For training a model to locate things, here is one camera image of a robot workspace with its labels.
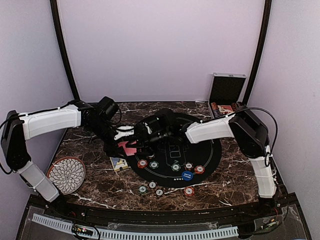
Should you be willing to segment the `red playing card deck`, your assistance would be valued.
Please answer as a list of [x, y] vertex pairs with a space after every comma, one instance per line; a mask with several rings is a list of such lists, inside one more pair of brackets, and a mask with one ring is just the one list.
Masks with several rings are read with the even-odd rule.
[[133, 156], [137, 153], [137, 148], [132, 147], [128, 141], [119, 142], [118, 146], [124, 150], [124, 153], [127, 157]]

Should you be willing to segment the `green poker chip stack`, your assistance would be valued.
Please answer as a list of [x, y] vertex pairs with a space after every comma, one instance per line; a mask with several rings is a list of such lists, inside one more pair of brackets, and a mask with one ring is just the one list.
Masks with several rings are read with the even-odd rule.
[[138, 188], [138, 192], [139, 192], [140, 194], [145, 194], [145, 193], [148, 192], [148, 188], [147, 188], [146, 186], [144, 186], [144, 185], [141, 185], [141, 186], [139, 186], [139, 188]]

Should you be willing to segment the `blue small blind button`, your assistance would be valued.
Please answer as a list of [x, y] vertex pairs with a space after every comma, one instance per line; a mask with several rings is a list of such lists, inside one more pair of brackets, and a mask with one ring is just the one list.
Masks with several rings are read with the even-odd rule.
[[184, 181], [191, 181], [193, 179], [193, 173], [191, 171], [183, 171], [182, 174], [181, 174], [181, 178], [184, 180]]

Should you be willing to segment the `red poker chip stack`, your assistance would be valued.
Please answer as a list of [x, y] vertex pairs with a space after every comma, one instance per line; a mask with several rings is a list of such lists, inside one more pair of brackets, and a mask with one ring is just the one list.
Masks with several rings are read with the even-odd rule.
[[195, 189], [191, 186], [188, 186], [184, 188], [183, 192], [187, 197], [191, 197], [195, 194]]

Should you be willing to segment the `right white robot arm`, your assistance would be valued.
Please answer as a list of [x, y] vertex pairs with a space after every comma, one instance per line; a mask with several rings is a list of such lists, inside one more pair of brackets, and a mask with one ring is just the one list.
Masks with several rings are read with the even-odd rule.
[[276, 194], [276, 180], [271, 168], [274, 144], [270, 143], [268, 127], [254, 114], [263, 108], [240, 106], [236, 111], [211, 120], [195, 120], [179, 123], [177, 114], [164, 108], [140, 121], [136, 128], [141, 132], [139, 143], [143, 148], [151, 147], [163, 140], [198, 144], [208, 140], [233, 138], [254, 170], [258, 185], [258, 196], [263, 199], [255, 205], [255, 213], [266, 217], [275, 208], [272, 200]]

